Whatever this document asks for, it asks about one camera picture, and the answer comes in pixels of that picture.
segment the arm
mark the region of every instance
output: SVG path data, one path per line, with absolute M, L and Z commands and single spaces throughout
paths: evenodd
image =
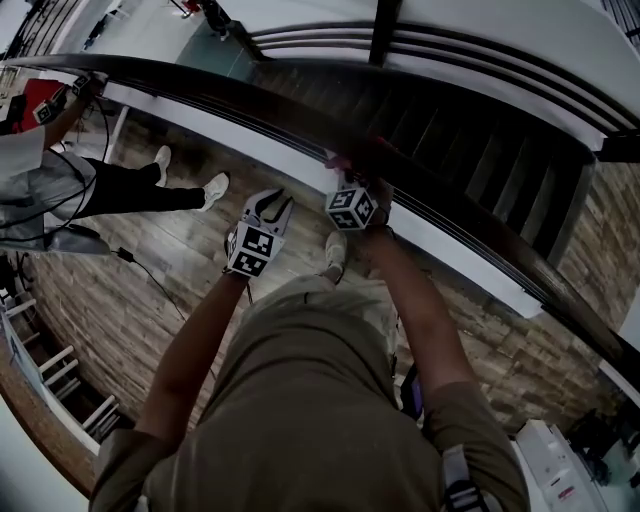
M 55 120 L 45 125 L 45 150 L 62 141 L 65 134 L 73 127 L 74 123 L 82 117 L 82 113 L 91 102 L 91 99 L 99 96 L 103 88 L 104 84 L 95 77 L 92 78 L 81 93 L 82 96 L 77 98 L 71 106 L 62 112 Z
M 162 356 L 135 430 L 177 446 L 248 278 L 224 274 Z
M 74 123 L 80 119 L 89 101 L 89 98 L 77 98 L 68 109 L 44 126 L 43 150 L 49 149 L 64 138 Z
M 431 280 L 385 229 L 367 232 L 365 244 L 402 319 L 423 396 L 453 382 L 475 383 L 458 330 Z
M 390 195 L 386 204 L 391 205 Z M 471 478 L 482 490 L 493 494 L 503 510 L 528 510 L 516 456 L 477 385 L 440 292 L 386 229 L 370 230 L 365 244 L 402 318 L 433 445 L 440 451 L 462 445 Z

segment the white sneaker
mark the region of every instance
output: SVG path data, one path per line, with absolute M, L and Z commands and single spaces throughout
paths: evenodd
M 229 173 L 221 172 L 202 188 L 204 190 L 204 206 L 198 208 L 198 211 L 206 212 L 229 188 Z
M 344 267 L 347 264 L 347 235 L 342 231 L 332 232 L 327 238 L 325 254 L 327 269 L 337 267 L 341 272 L 344 272 Z
M 158 150 L 154 163 L 160 167 L 160 179 L 156 182 L 156 187 L 164 187 L 167 184 L 167 167 L 171 163 L 171 148 L 162 146 Z

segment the sneaker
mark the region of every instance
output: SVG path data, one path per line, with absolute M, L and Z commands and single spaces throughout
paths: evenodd
M 347 263 L 347 236 L 342 231 L 334 231 L 327 238 L 325 248 L 327 269 L 337 267 L 343 274 Z
M 213 178 L 204 187 L 204 206 L 198 208 L 199 212 L 210 210 L 218 199 L 220 199 L 229 188 L 229 173 L 222 172 Z
M 158 150 L 154 163 L 160 167 L 160 179 L 156 182 L 156 187 L 164 187 L 167 184 L 167 167 L 171 163 L 171 148 L 162 146 Z

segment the wrist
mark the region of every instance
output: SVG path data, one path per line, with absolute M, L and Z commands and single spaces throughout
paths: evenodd
M 392 239 L 390 229 L 387 225 L 368 226 L 367 229 L 364 230 L 364 238 L 369 244 Z
M 249 284 L 249 279 L 251 278 L 244 274 L 240 274 L 239 272 L 226 272 L 222 274 L 222 279 L 235 285 L 246 287 L 247 284 Z

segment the escalator step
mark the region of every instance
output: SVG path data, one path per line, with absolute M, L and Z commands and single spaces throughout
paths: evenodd
M 557 163 L 557 158 L 554 155 L 545 170 L 542 183 L 531 206 L 527 220 L 520 231 L 520 236 L 524 238 L 529 245 L 533 245 L 536 236 L 538 236 L 542 222 L 551 205 L 551 198 L 556 186 Z
M 389 139 L 391 145 L 404 155 L 412 155 L 435 109 L 432 101 L 418 96 L 412 98 Z
M 487 122 L 486 114 L 476 113 L 458 130 L 445 156 L 440 175 L 457 189 L 464 190 L 478 166 L 495 123 Z
M 524 173 L 522 187 L 517 194 L 509 216 L 507 226 L 516 233 L 520 233 L 527 221 L 531 208 L 538 196 L 540 187 L 546 175 L 551 156 L 554 150 L 554 141 L 545 138 L 544 140 L 534 139 L 534 149 L 531 160 L 528 162 L 528 169 Z
M 502 146 L 504 144 L 503 130 L 503 122 L 498 121 L 489 136 L 487 145 L 482 151 L 480 161 L 469 179 L 466 194 L 477 203 L 480 202 L 480 198 L 482 194 L 484 194 L 487 183 L 489 183 L 489 179 L 493 174 L 493 166 L 498 160 L 500 153 L 502 153 Z
M 274 92 L 277 92 L 280 96 L 284 96 L 285 98 L 291 98 L 293 92 L 298 88 L 301 80 L 302 75 L 294 68 L 288 76 L 286 76 L 278 90 Z
M 360 131 L 366 132 L 387 94 L 389 94 L 389 88 L 386 84 L 368 85 L 353 109 L 352 124 Z
M 280 87 L 282 87 L 285 84 L 288 77 L 289 77 L 288 70 L 284 70 L 284 69 L 278 70 L 277 72 L 274 73 L 273 79 L 268 82 L 265 89 L 268 89 L 271 92 L 278 93 L 278 90 L 280 89 Z
M 362 80 L 349 80 L 343 85 L 343 89 L 327 106 L 327 113 L 341 122 L 352 124 L 353 109 L 364 94 L 367 84 Z
M 309 90 L 309 87 L 313 84 L 313 77 L 309 73 L 301 73 L 300 80 L 296 83 L 296 86 L 291 90 L 289 97 L 298 102 L 302 102 L 302 98 Z
M 371 137 L 382 137 L 386 141 L 391 139 L 407 108 L 407 101 L 406 92 L 391 90 L 371 121 L 367 134 Z
M 509 214 L 511 213 L 511 210 L 518 199 L 518 195 L 522 190 L 526 177 L 529 173 L 535 172 L 534 159 L 536 151 L 539 150 L 540 148 L 536 148 L 534 138 L 531 135 L 527 135 L 522 146 L 520 146 L 518 158 L 516 158 L 516 161 L 509 172 L 509 176 L 504 183 L 498 202 L 493 209 L 493 214 L 502 222 L 507 222 Z
M 328 113 L 328 109 L 333 105 L 335 98 L 340 95 L 344 89 L 344 80 L 337 74 L 327 76 L 326 86 L 322 94 L 318 96 L 317 101 L 313 104 L 313 108 L 320 112 Z
M 481 164 L 490 167 L 491 173 L 478 202 L 490 212 L 494 211 L 502 195 L 504 186 L 511 174 L 511 169 L 516 163 L 520 148 L 524 142 L 524 135 L 516 127 L 510 126 L 510 123 L 502 127 L 506 129 L 499 135 L 500 151 L 491 155 L 493 157 L 492 161 L 485 160 L 484 157 L 487 156 L 485 152 L 482 158 L 485 161 L 481 161 Z
M 326 91 L 327 87 L 329 87 L 329 84 L 330 80 L 328 76 L 315 75 L 313 82 L 309 84 L 309 87 L 307 87 L 307 90 L 300 101 L 308 107 L 315 108 L 322 99 L 322 95 Z
M 460 114 L 453 106 L 439 107 L 422 134 L 413 158 L 430 171 L 439 172 L 458 133 Z
M 547 258 L 558 238 L 560 228 L 567 216 L 569 206 L 573 200 L 576 185 L 582 172 L 583 162 L 572 152 L 558 152 L 555 187 L 549 201 L 549 209 L 545 215 L 540 230 L 533 242 L 533 248 Z

